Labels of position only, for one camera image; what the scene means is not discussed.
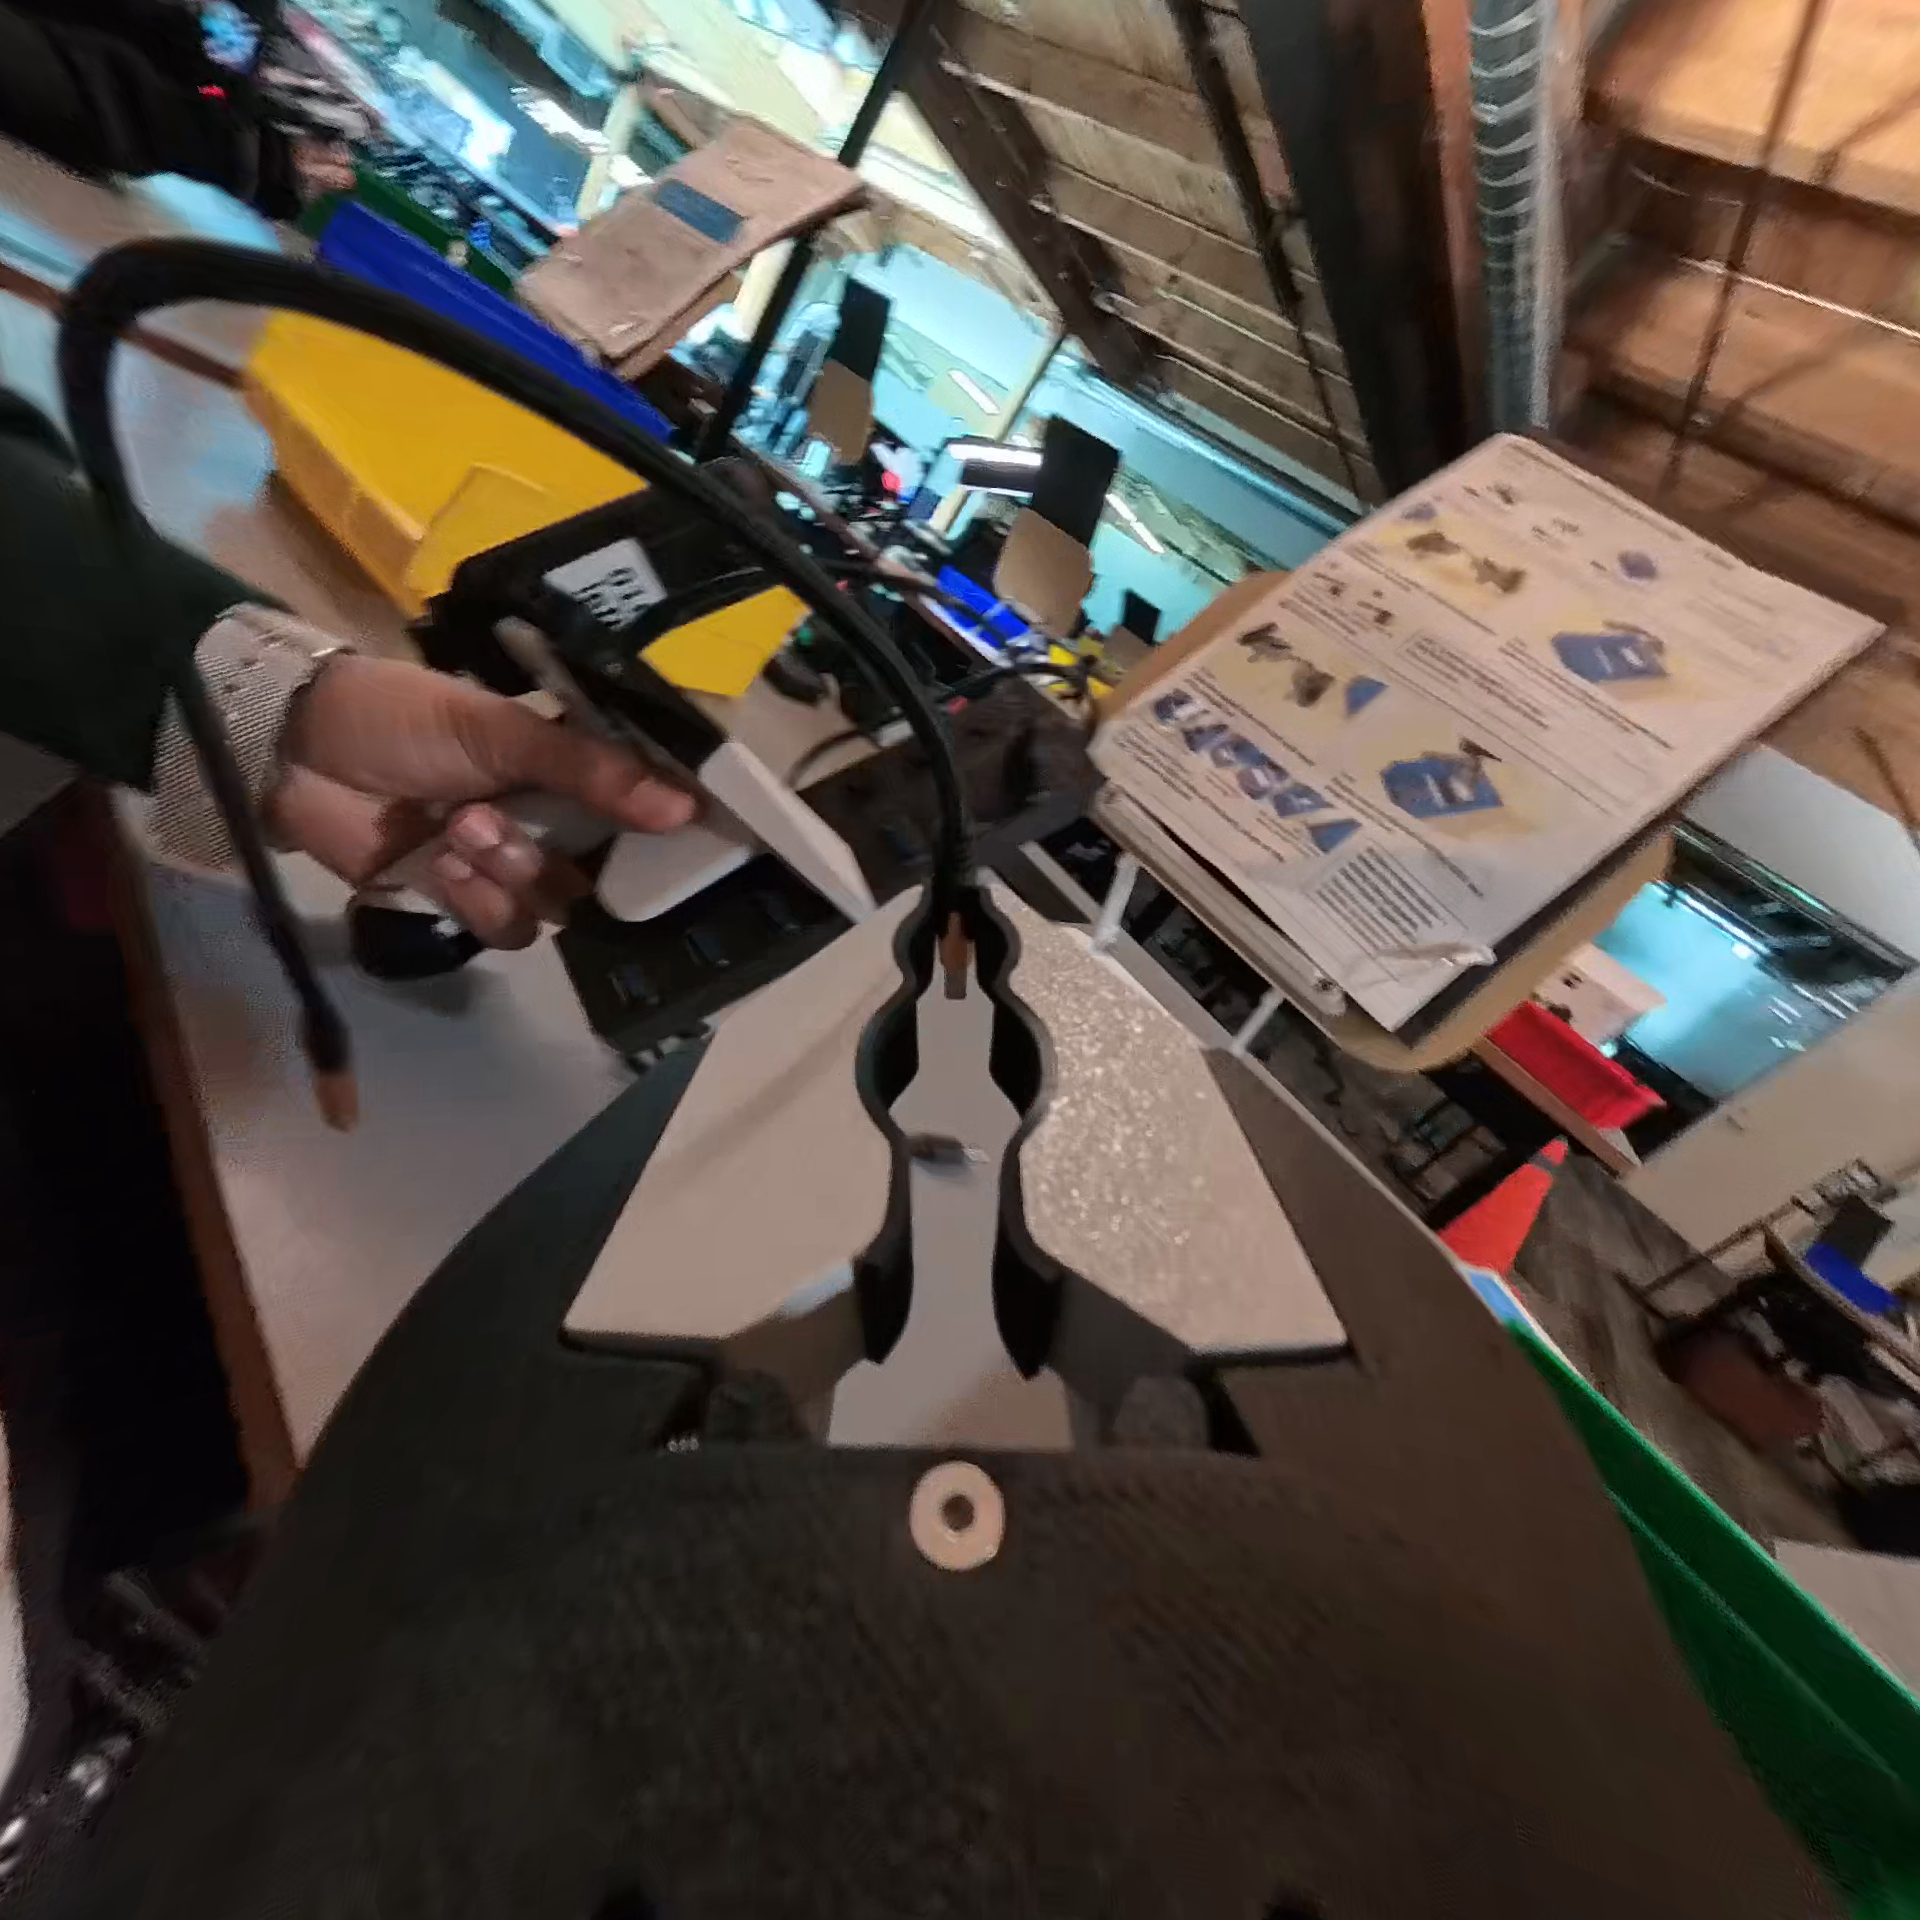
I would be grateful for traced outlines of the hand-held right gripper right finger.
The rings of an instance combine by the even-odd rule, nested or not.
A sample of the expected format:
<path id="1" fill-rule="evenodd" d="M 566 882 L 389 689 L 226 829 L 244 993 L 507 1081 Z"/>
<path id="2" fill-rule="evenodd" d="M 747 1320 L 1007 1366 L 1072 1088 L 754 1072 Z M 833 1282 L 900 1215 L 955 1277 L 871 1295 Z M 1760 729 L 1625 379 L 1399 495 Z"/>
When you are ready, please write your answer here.
<path id="1" fill-rule="evenodd" d="M 1146 1378 L 1342 1358 L 1331 1295 L 1213 1075 L 1228 1055 L 994 882 L 978 989 L 1015 1111 L 988 1261 L 1015 1370 L 1115 1413 Z"/>

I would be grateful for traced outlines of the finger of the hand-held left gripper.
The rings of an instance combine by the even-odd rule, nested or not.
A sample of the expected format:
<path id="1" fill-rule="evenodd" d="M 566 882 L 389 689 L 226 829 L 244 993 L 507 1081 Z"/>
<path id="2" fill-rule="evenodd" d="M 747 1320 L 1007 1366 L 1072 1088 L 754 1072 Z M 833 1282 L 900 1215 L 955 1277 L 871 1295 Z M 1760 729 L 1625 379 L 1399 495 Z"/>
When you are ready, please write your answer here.
<path id="1" fill-rule="evenodd" d="M 699 759 L 695 787 L 726 829 L 779 857 L 849 925 L 874 914 L 874 892 L 849 841 L 754 750 L 720 740 Z"/>

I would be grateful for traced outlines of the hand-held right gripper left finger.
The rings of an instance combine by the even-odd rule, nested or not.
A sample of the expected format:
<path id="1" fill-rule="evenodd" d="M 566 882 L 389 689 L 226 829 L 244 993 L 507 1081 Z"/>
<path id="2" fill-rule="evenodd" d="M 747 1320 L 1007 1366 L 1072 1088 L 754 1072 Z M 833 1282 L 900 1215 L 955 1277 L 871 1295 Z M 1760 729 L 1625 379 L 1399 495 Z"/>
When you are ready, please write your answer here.
<path id="1" fill-rule="evenodd" d="M 573 1349 L 771 1378 L 817 1427 L 893 1349 L 916 935 L 905 892 L 717 1026 L 566 1309 Z"/>

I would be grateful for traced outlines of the black USB hub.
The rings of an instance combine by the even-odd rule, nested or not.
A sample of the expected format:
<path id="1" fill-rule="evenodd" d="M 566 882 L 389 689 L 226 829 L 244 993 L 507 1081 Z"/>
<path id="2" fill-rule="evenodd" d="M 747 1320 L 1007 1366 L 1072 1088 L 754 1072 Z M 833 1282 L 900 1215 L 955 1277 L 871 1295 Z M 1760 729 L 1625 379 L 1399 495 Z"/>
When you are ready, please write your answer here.
<path id="1" fill-rule="evenodd" d="M 930 875 L 939 809 L 926 778 L 886 778 L 867 759 L 809 787 L 806 804 L 858 856 L 878 902 L 914 895 Z M 699 1037 L 849 928 L 794 869 L 757 853 L 647 921 L 582 905 L 555 947 L 589 1034 L 635 1060 Z"/>

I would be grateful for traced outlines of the yellow plastic bin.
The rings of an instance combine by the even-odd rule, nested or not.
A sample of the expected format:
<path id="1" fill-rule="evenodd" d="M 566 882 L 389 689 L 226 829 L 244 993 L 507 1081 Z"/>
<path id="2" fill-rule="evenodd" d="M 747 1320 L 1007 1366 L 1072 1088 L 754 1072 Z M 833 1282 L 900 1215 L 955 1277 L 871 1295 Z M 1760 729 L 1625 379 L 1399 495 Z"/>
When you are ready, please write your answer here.
<path id="1" fill-rule="evenodd" d="M 415 351 L 296 312 L 268 317 L 240 373 L 280 486 L 409 620 L 452 570 L 561 527 L 535 587 L 667 682 L 733 698 L 802 624 L 802 601 L 638 480 L 539 413 Z"/>

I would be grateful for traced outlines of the green plastic bin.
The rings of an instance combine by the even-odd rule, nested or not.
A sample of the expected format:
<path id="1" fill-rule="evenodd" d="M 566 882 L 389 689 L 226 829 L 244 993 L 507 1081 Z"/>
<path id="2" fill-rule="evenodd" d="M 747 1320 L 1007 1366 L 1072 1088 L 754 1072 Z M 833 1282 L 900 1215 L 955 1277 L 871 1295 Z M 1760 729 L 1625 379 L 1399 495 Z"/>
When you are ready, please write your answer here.
<path id="1" fill-rule="evenodd" d="M 1633 1534 L 1694 1688 L 1851 1916 L 1915 1916 L 1915 1693 L 1528 1315 L 1509 1335 Z"/>

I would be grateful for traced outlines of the person's left forearm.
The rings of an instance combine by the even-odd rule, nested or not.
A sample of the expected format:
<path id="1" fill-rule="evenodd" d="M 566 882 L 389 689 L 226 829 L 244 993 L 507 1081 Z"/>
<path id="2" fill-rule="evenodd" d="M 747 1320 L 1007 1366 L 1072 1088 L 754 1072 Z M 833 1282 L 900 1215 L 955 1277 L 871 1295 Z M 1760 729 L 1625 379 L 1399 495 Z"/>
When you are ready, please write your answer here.
<path id="1" fill-rule="evenodd" d="M 252 806 L 280 780 L 280 735 L 341 644 L 201 555 L 157 543 L 131 562 L 66 435 L 3 391 L 3 731 L 141 790 L 176 865 L 234 871 L 219 804 L 176 702 L 194 666 Z"/>

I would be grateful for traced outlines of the person's left hand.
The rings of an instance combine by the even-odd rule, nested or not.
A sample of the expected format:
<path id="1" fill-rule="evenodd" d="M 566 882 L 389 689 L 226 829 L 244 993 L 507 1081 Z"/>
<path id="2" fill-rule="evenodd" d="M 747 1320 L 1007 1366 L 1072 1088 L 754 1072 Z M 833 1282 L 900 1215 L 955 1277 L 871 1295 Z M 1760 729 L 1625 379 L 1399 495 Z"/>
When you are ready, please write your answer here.
<path id="1" fill-rule="evenodd" d="M 584 875 L 503 813 L 509 794 L 635 831 L 679 831 L 699 809 L 623 743 L 415 662 L 334 657 L 290 705 L 262 816 L 353 889 L 426 847 L 416 892 L 487 947 L 520 949 L 566 917 Z"/>

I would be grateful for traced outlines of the blue plastic bin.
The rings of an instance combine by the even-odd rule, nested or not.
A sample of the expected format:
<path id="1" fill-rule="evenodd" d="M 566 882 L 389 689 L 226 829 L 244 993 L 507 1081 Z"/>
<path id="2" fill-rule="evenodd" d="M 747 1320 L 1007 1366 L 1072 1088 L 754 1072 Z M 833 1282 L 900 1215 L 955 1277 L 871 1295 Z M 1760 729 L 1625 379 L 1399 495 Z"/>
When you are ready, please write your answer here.
<path id="1" fill-rule="evenodd" d="M 321 228 L 315 258 L 339 273 L 409 298 L 432 312 L 464 324 L 465 329 L 520 351 L 525 361 L 558 375 L 582 394 L 603 402 L 660 444 L 673 437 L 673 423 L 660 408 L 638 398 L 613 373 L 589 361 L 587 351 L 555 325 L 542 324 L 465 268 L 449 263 L 425 238 L 397 228 L 386 214 L 367 211 L 359 202 L 336 205 Z"/>

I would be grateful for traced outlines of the orange traffic cone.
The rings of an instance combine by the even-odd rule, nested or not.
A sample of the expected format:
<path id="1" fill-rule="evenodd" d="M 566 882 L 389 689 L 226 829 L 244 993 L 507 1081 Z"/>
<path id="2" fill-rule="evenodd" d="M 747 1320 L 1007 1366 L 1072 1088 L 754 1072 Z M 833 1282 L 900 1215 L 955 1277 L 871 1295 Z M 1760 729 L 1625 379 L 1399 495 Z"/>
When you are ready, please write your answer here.
<path id="1" fill-rule="evenodd" d="M 1502 1175 L 1487 1194 L 1474 1197 L 1437 1230 L 1459 1265 L 1499 1278 L 1514 1269 L 1518 1250 L 1541 1216 L 1566 1149 L 1566 1139 L 1546 1139 L 1514 1172 Z"/>

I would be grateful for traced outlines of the brown cardboard shield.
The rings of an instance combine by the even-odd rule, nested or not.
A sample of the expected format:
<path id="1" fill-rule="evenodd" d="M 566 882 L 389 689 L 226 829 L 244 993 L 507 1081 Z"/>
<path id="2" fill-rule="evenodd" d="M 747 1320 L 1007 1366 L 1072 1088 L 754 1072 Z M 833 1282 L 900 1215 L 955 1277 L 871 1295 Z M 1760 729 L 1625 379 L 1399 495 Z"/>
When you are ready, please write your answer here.
<path id="1" fill-rule="evenodd" d="M 866 195 L 855 168 L 733 116 L 555 241 L 520 273 L 514 300 L 601 370 L 638 379 L 732 300 L 760 252 L 843 218 Z"/>

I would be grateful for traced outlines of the red plastic bin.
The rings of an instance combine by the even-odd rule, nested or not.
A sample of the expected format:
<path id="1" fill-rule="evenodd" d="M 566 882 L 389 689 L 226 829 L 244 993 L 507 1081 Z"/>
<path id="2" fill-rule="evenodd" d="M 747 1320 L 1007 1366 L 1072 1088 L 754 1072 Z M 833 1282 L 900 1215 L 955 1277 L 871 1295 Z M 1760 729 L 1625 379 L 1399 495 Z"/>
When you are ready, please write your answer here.
<path id="1" fill-rule="evenodd" d="M 1657 1089 L 1533 998 L 1518 1001 L 1483 1042 L 1597 1129 L 1630 1129 L 1664 1105 Z"/>

